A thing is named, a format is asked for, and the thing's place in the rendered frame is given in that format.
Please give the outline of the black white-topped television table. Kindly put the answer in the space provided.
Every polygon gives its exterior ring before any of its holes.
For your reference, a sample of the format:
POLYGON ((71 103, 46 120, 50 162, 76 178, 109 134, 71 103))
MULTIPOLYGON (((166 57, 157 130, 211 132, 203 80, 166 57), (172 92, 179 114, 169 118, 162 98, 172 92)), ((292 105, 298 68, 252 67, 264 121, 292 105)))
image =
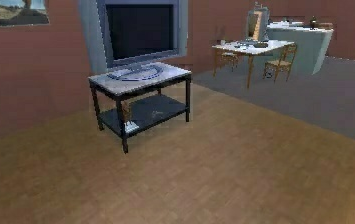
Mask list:
POLYGON ((138 69, 122 69, 88 78, 98 128, 109 128, 128 152, 128 139, 169 119, 185 114, 190 121, 192 72, 155 62, 138 69), (185 83, 185 102, 162 93, 162 89, 185 83), (130 104, 132 117, 123 120, 121 103, 130 104))

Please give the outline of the small brown box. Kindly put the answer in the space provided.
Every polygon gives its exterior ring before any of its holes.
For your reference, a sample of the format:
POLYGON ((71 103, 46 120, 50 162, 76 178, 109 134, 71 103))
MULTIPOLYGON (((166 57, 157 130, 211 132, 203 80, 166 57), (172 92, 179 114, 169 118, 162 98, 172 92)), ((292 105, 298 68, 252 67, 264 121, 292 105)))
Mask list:
POLYGON ((130 121, 131 117, 132 117, 130 104, 128 102, 126 102, 126 101, 123 101, 121 103, 121 106, 122 106, 123 120, 125 122, 130 121))

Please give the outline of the wooden chair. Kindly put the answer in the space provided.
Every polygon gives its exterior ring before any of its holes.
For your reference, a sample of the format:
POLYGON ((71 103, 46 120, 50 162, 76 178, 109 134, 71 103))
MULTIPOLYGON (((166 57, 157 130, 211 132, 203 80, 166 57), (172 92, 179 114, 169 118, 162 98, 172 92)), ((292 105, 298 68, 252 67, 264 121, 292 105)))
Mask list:
POLYGON ((277 79, 280 72, 286 72, 286 80, 289 80, 292 65, 297 53, 297 44, 292 43, 285 46, 277 59, 266 61, 264 64, 263 77, 266 78, 270 71, 274 73, 274 79, 277 79))
POLYGON ((217 49, 215 51, 214 71, 217 71, 225 65, 231 65, 231 71, 234 71, 234 68, 238 66, 238 62, 239 56, 237 54, 217 49))

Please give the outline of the grey television set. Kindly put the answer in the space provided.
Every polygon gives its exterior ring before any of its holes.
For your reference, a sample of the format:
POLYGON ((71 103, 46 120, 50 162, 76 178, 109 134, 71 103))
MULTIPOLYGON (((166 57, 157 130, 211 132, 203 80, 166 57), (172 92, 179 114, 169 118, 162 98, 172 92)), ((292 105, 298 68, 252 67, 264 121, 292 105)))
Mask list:
POLYGON ((189 0, 77 0, 93 75, 187 55, 189 0))

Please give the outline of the white-topped wooden dining table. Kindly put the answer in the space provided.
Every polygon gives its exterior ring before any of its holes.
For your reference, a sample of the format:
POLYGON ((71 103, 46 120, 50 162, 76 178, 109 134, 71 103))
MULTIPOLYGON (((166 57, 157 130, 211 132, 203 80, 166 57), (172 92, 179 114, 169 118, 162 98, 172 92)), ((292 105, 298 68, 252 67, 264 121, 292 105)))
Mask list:
POLYGON ((250 87, 250 80, 254 69, 254 58, 257 56, 263 56, 265 53, 272 52, 274 50, 283 49, 285 46, 292 44, 290 41, 280 41, 280 40, 269 40, 267 41, 269 46, 267 48, 255 48, 251 43, 243 44, 241 41, 233 41, 226 43, 225 45, 213 45, 212 49, 214 50, 214 59, 215 51, 217 49, 222 51, 230 51, 240 56, 245 56, 248 58, 248 73, 247 73, 247 82, 246 86, 250 87))

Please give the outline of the grey box with orange panel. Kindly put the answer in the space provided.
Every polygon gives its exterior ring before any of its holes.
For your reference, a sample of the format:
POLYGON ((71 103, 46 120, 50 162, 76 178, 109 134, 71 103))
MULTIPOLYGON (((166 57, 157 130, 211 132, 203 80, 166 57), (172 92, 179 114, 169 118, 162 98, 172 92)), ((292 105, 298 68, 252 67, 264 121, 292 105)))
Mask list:
POLYGON ((255 3, 252 10, 248 12, 246 23, 247 41, 268 41, 267 26, 269 24, 270 11, 266 6, 255 3))

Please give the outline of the pale grey kitchen counter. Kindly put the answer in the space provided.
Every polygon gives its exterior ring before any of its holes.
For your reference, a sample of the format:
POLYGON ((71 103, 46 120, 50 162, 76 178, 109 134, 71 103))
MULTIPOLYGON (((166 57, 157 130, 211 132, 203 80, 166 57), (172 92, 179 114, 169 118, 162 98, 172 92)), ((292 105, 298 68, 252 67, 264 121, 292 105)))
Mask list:
POLYGON ((321 69, 334 30, 311 29, 303 22, 273 22, 267 26, 270 40, 295 42, 297 52, 292 66, 296 75, 314 75, 321 69))

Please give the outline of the framed landscape picture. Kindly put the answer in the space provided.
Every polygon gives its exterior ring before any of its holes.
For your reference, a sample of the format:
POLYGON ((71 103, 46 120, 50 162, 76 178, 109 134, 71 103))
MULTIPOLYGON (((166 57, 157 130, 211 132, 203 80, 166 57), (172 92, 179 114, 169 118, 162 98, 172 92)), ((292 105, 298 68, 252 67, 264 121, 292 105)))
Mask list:
POLYGON ((0 27, 49 23, 45 0, 0 0, 0 27))

